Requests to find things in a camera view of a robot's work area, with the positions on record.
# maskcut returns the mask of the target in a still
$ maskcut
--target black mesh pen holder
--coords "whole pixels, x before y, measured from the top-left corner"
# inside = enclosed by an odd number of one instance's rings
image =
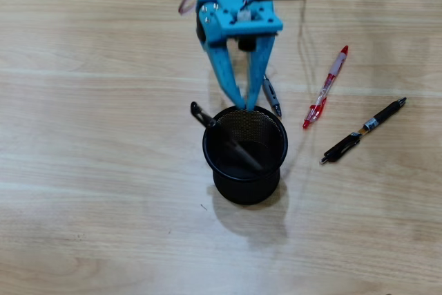
[[[288,147],[284,126],[273,113],[259,106],[254,111],[227,108],[214,119],[262,166],[256,173],[237,163],[217,131],[207,129],[202,149],[213,170],[215,186],[227,200],[236,204],[262,202],[279,183],[280,166]]]

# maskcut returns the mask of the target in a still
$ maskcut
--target black pen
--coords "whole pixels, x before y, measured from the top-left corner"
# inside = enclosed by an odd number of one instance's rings
[[[344,140],[340,141],[337,145],[324,153],[324,158],[320,160],[320,163],[337,162],[348,150],[360,142],[361,137],[367,135],[370,131],[399,111],[401,107],[404,106],[406,100],[407,98],[404,97],[392,102],[372,119],[368,120],[357,133],[351,133]]]
[[[279,105],[278,98],[276,97],[275,89],[273,89],[273,86],[265,75],[262,83],[262,89],[272,109],[275,111],[278,117],[282,117],[281,107]]]

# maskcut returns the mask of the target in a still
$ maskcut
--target red pen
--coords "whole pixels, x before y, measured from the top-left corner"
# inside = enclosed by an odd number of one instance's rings
[[[314,123],[317,119],[319,119],[320,114],[323,112],[325,102],[327,101],[327,94],[329,93],[330,88],[334,82],[334,79],[339,74],[340,69],[342,68],[344,61],[347,59],[348,54],[348,46],[344,47],[339,53],[338,59],[334,62],[333,66],[330,69],[330,72],[325,80],[324,86],[319,92],[318,99],[314,105],[310,106],[309,112],[305,117],[303,128],[307,129],[310,124]]]

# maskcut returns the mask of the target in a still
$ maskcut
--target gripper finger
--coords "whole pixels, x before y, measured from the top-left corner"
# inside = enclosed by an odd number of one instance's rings
[[[256,50],[250,52],[249,58],[249,94],[247,96],[247,110],[255,108],[264,79],[267,64],[275,37],[259,37],[256,39]]]
[[[241,96],[240,89],[236,85],[233,67],[230,61],[227,46],[209,47],[206,49],[207,55],[212,63],[216,78],[221,89],[227,97],[240,109],[244,109],[246,104]]]

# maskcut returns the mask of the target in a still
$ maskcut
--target pen grip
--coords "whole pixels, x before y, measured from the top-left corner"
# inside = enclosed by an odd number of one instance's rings
[[[337,162],[348,150],[355,147],[360,142],[361,135],[352,133],[340,141],[333,148],[324,153],[328,162]]]
[[[262,82],[262,89],[264,90],[264,94],[266,95],[267,99],[269,100],[270,106],[279,105],[278,98],[275,94],[275,89],[273,89],[273,86],[271,85],[270,81],[268,79],[265,79]]]
[[[389,106],[387,106],[381,112],[376,114],[374,118],[377,120],[379,124],[382,124],[386,119],[388,119],[397,111],[399,111],[400,108],[401,105],[399,104],[399,102],[392,102]]]

